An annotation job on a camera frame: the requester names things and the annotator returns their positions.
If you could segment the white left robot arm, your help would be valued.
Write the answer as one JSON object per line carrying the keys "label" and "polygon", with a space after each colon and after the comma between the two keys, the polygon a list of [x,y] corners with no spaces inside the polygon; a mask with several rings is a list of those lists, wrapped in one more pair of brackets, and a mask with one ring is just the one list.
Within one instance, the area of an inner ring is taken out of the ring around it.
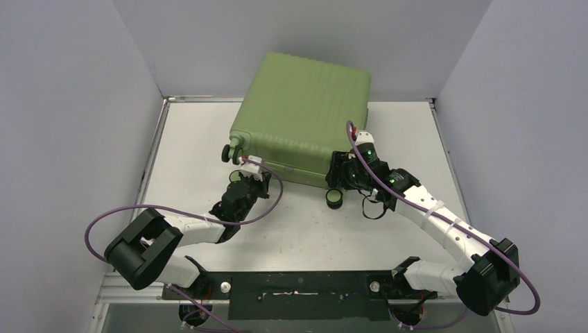
{"label": "white left robot arm", "polygon": [[161,282],[199,298],[207,290],[205,269],[193,258],[176,254],[176,249],[231,239],[257,200],[269,197],[271,177],[267,171],[259,176],[240,173],[209,211],[209,218],[164,215],[146,208],[107,246],[104,258],[135,290]]}

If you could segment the green suitcase with blue lining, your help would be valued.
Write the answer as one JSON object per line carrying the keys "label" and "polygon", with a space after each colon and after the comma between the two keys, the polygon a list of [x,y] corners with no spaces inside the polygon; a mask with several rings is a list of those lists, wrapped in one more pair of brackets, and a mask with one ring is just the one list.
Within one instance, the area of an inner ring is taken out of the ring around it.
{"label": "green suitcase with blue lining", "polygon": [[328,188],[334,152],[348,152],[346,124],[364,129],[372,77],[362,69],[278,52],[262,59],[221,160],[260,157],[283,180]]}

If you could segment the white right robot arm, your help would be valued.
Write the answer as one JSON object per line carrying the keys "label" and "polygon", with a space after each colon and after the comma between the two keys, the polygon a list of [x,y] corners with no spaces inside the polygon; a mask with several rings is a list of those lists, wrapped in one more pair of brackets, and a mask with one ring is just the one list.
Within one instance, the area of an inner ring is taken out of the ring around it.
{"label": "white right robot arm", "polygon": [[394,291],[409,297],[417,290],[458,296],[472,312],[487,316],[520,284],[518,247],[497,241],[465,223],[404,169],[381,161],[373,144],[361,144],[363,166],[352,152],[335,151],[326,180],[337,189],[366,191],[374,201],[411,220],[456,261],[436,264],[407,259],[392,278]]}

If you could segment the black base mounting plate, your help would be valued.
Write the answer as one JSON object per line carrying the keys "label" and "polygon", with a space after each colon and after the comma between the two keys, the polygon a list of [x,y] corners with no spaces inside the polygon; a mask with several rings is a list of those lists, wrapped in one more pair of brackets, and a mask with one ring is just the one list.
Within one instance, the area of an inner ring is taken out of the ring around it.
{"label": "black base mounting plate", "polygon": [[230,320],[389,319],[390,308],[406,309],[430,291],[416,291],[390,271],[210,272],[185,294],[209,304],[227,305]]}

